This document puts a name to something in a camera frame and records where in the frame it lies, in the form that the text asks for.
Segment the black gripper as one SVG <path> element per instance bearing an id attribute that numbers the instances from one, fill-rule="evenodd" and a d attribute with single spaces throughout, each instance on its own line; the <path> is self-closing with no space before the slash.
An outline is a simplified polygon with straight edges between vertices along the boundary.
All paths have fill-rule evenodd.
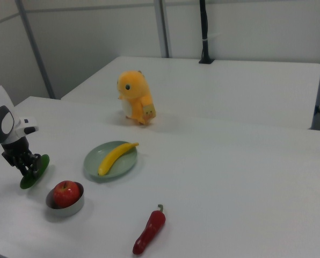
<path id="1" fill-rule="evenodd" d="M 27 175 L 28 169 L 33 177 L 41 176 L 41 155 L 33 154 L 29 150 L 29 142 L 26 137 L 21 137 L 19 140 L 2 144 L 4 152 L 2 156 L 7 162 L 16 167 L 23 176 Z"/>

